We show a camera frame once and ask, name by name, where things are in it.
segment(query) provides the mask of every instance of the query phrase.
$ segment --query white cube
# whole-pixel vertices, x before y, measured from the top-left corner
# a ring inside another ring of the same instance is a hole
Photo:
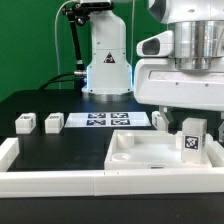
[[[64,114],[52,113],[45,120],[45,132],[47,134],[58,134],[64,126]]]
[[[158,131],[167,131],[167,125],[159,111],[152,112],[152,125]]]
[[[36,115],[34,113],[22,114],[15,124],[17,134],[30,134],[36,127]]]
[[[184,162],[203,163],[207,120],[187,118],[183,122],[181,159]]]

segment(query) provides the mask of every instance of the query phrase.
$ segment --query black tabletop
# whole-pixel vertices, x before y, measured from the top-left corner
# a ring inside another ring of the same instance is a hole
[[[19,137],[20,143],[20,155],[9,171],[103,169],[114,128],[64,128],[59,135],[46,135],[44,120],[50,113],[62,112],[66,120],[69,113],[143,111],[151,118],[154,110],[158,107],[140,105],[134,99],[113,103],[84,100],[72,90],[16,92],[0,103],[0,142]],[[36,113],[37,127],[31,135],[17,136],[15,120],[29,112]],[[176,110],[180,120],[176,127],[189,114],[209,118],[214,133],[218,120],[214,112]],[[223,193],[12,198],[0,199],[0,220],[4,224],[221,224],[223,205]]]

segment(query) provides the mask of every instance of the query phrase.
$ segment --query white tray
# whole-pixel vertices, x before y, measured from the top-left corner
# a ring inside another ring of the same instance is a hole
[[[178,147],[180,141],[180,134],[115,130],[106,156],[105,169],[212,167],[206,153],[201,164],[183,162]]]

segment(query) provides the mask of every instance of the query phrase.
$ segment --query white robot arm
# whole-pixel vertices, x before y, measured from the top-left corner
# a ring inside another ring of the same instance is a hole
[[[222,0],[148,0],[149,12],[164,24],[223,20]]]
[[[92,61],[87,67],[86,98],[117,101],[133,96],[132,67],[126,60],[126,26],[113,14],[111,0],[79,0],[66,12],[75,21],[91,24]]]
[[[168,31],[142,41],[135,69],[138,102],[224,111],[224,2],[149,0]]]

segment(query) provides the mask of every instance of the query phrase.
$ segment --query green wall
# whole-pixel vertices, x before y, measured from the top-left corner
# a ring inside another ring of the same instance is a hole
[[[37,89],[57,74],[54,20],[64,0],[1,0],[0,101],[18,90]],[[117,3],[114,13],[127,25],[127,59],[130,61],[131,3]],[[165,30],[147,11],[147,0],[136,2],[135,46]],[[79,28],[84,62],[91,60],[90,26]],[[59,19],[62,72],[74,70],[74,52],[67,19]]]

